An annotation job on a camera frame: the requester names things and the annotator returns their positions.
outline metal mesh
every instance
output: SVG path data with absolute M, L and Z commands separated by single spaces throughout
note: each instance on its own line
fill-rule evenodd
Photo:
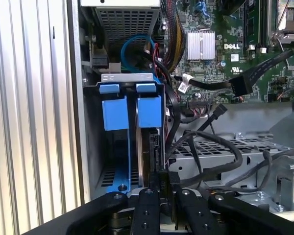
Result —
M 104 177 L 101 182 L 101 187 L 112 186 L 114 181 L 115 168 L 107 168 L 104 172 Z M 138 185 L 138 169 L 133 169 L 131 172 L 131 185 Z
M 254 139 L 241 139 L 231 140 L 231 142 L 243 153 L 249 153 L 251 151 L 284 151 L 286 147 L 276 145 L 270 141 L 270 138 L 254 138 Z M 195 141 L 195 146 L 198 155 L 222 155 L 225 153 L 232 154 L 228 148 L 211 141 Z M 192 153 L 187 143 L 182 144 L 174 154 L 182 154 L 185 157 L 191 157 Z
M 121 47 L 130 37 L 137 34 L 151 35 L 159 15 L 159 9 L 97 9 L 98 18 L 105 30 L 110 46 Z M 143 47 L 144 39 L 135 45 Z

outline label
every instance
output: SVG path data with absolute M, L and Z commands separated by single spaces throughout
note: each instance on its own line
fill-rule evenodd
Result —
M 238 43 L 236 44 L 224 44 L 224 49 L 229 50 L 229 49 L 234 49 L 234 50 L 239 50 L 240 45 Z
M 170 117 L 170 110 L 166 108 L 166 115 Z
M 181 82 L 178 90 L 185 94 L 189 87 L 190 87 L 190 85 L 187 85 L 184 82 Z
M 240 56 L 239 54 L 231 54 L 231 62 L 239 62 Z
M 241 72 L 243 72 L 243 70 L 240 69 L 239 67 L 232 67 L 231 72 L 232 73 L 241 73 Z

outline dell logo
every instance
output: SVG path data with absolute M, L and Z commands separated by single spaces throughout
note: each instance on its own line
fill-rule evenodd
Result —
M 240 45 L 239 44 L 224 44 L 224 49 L 228 50 L 228 49 L 235 49 L 235 50 L 239 50 Z

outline motherboard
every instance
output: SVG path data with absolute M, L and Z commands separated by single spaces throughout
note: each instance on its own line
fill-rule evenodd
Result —
M 218 2 L 177 1 L 187 42 L 184 56 L 174 71 L 176 75 L 188 73 L 201 82 L 220 82 L 283 50 L 294 51 L 291 39 L 294 34 L 288 35 L 286 31 L 294 25 L 294 0 L 288 5 L 288 0 L 247 0 L 230 16 L 220 14 Z M 174 86 L 177 91 L 179 82 Z M 185 93 L 177 93 L 181 103 L 186 104 L 207 101 L 214 91 L 190 86 Z M 289 101 L 294 101 L 294 56 L 267 71 L 253 87 L 253 93 L 243 97 L 225 93 L 215 99 L 216 103 Z

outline corrugated metal wall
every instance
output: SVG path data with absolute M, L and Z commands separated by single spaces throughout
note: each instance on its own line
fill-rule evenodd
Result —
M 80 205 L 65 0 L 0 0 L 0 235 Z

